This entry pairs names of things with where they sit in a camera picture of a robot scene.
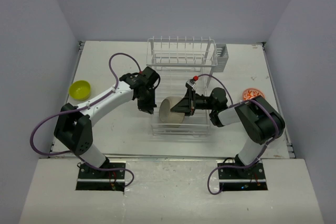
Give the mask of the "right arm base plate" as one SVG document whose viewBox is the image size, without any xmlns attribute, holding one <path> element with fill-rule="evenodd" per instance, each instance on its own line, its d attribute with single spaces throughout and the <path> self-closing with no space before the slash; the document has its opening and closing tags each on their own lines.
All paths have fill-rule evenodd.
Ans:
<svg viewBox="0 0 336 224">
<path fill-rule="evenodd" d="M 249 168 L 218 170 L 219 189 L 221 191 L 259 191 L 268 190 L 266 175 L 262 162 Z"/>
</svg>

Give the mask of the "yellow bowl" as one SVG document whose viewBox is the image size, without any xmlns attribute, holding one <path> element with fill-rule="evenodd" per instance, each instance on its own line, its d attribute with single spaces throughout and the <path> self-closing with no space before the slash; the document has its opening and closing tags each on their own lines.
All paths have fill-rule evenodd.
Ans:
<svg viewBox="0 0 336 224">
<path fill-rule="evenodd" d="M 68 91 L 69 95 L 77 101 L 85 101 L 91 95 L 91 85 L 85 80 L 74 82 Z"/>
</svg>

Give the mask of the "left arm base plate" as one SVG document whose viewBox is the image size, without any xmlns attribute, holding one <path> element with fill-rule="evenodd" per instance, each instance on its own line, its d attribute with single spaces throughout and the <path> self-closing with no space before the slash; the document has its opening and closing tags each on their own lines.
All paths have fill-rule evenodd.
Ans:
<svg viewBox="0 0 336 224">
<path fill-rule="evenodd" d="M 76 182 L 78 191 L 121 191 L 125 188 L 125 163 L 109 163 L 106 168 L 117 168 L 118 170 L 103 172 L 94 170 L 85 164 L 77 164 L 79 168 Z"/>
</svg>

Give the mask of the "white wire dish rack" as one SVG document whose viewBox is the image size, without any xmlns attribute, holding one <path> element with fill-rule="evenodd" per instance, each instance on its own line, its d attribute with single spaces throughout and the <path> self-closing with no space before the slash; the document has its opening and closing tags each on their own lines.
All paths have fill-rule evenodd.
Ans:
<svg viewBox="0 0 336 224">
<path fill-rule="evenodd" d="M 161 77 L 155 92 L 155 101 L 160 105 L 167 97 L 186 94 L 185 83 L 199 74 L 210 73 L 217 66 L 216 45 L 211 38 L 149 38 L 147 66 Z M 159 109 L 154 110 L 151 129 L 154 135 L 207 135 L 210 129 L 208 110 L 197 110 L 180 124 L 162 122 Z"/>
</svg>

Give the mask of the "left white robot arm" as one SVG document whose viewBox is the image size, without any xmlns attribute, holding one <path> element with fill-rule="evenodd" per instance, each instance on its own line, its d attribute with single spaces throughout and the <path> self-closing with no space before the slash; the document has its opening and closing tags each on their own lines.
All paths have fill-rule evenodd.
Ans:
<svg viewBox="0 0 336 224">
<path fill-rule="evenodd" d="M 153 114 L 156 83 L 160 75 L 150 67 L 138 73 L 126 73 L 116 84 L 94 97 L 87 104 L 73 106 L 70 103 L 61 108 L 54 130 L 54 136 L 75 156 L 80 158 L 97 178 L 108 175 L 108 158 L 93 144 L 92 128 L 117 107 L 137 100 L 138 109 Z"/>
</svg>

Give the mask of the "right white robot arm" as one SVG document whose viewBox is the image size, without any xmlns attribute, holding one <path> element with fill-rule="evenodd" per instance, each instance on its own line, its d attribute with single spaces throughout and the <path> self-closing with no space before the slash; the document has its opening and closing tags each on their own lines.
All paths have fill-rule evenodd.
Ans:
<svg viewBox="0 0 336 224">
<path fill-rule="evenodd" d="M 268 145 L 283 134 L 285 122 L 260 95 L 232 106 L 228 106 L 227 102 L 227 94 L 223 88 L 214 88 L 207 97 L 189 88 L 186 95 L 170 111 L 192 116 L 196 110 L 209 110 L 210 121 L 216 127 L 241 123 L 248 139 L 235 156 L 234 163 L 223 165 L 221 169 L 234 169 L 239 178 L 246 178 L 253 172 L 253 166 L 260 160 Z"/>
</svg>

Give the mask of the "white orange patterned bowl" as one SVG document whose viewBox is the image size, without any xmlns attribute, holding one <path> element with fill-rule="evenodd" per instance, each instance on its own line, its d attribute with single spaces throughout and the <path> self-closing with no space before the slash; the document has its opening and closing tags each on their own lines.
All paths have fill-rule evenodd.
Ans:
<svg viewBox="0 0 336 224">
<path fill-rule="evenodd" d="M 260 90 L 258 90 L 256 88 L 248 88 L 248 89 L 244 90 L 242 92 L 242 95 L 241 95 L 243 101 L 250 100 L 250 99 L 255 98 L 257 96 L 261 96 L 261 97 L 265 98 L 265 95 Z"/>
</svg>

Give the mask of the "beige bowl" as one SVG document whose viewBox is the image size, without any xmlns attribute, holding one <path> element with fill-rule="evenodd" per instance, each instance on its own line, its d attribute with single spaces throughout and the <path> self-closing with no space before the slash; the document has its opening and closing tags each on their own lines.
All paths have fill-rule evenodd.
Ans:
<svg viewBox="0 0 336 224">
<path fill-rule="evenodd" d="M 160 121 L 171 127 L 179 127 L 184 120 L 184 113 L 171 112 L 171 108 L 181 101 L 181 97 L 170 96 L 165 98 L 159 109 Z"/>
</svg>

